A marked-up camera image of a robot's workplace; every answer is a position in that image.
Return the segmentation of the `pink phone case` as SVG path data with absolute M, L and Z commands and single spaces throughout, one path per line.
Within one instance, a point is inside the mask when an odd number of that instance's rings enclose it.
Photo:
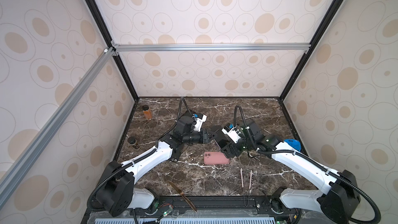
M 208 151 L 203 154 L 205 165 L 229 164 L 230 160 L 222 152 Z

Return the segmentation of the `purple-edged phone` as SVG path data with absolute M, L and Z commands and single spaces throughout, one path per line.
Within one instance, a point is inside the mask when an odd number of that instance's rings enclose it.
M 219 146 L 222 152 L 226 152 L 228 146 L 232 140 L 223 132 L 223 128 L 220 125 L 214 125 L 211 127 L 211 132 L 214 134 L 214 140 Z

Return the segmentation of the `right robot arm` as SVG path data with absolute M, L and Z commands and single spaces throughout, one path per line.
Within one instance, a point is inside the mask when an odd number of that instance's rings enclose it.
M 301 208 L 323 213 L 336 224 L 360 224 L 362 221 L 353 218 L 353 214 L 361 200 L 365 200 L 374 211 L 374 217 L 368 222 L 378 224 L 381 221 L 381 212 L 377 204 L 357 186 L 356 177 L 351 172 L 339 172 L 324 166 L 301 153 L 286 140 L 274 134 L 264 135 L 253 120 L 247 121 L 243 118 L 243 123 L 238 124 L 237 114 L 244 115 L 239 105 L 234 109 L 231 124 L 213 128 L 216 142 L 227 158 L 255 151 L 284 164 L 316 187 L 316 190 L 281 187 L 270 201 L 274 213 L 281 213 L 283 207 Z

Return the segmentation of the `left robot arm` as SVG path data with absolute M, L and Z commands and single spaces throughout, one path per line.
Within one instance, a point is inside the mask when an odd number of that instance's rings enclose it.
M 207 117 L 187 109 L 182 97 L 173 126 L 156 141 L 155 145 L 141 155 L 119 163 L 110 162 L 87 200 L 87 209 L 92 212 L 107 211 L 116 217 L 128 209 L 146 209 L 156 212 L 158 197 L 149 189 L 139 189 L 135 184 L 149 171 L 165 161 L 177 162 L 185 145 L 207 144 L 212 135 L 202 127 Z

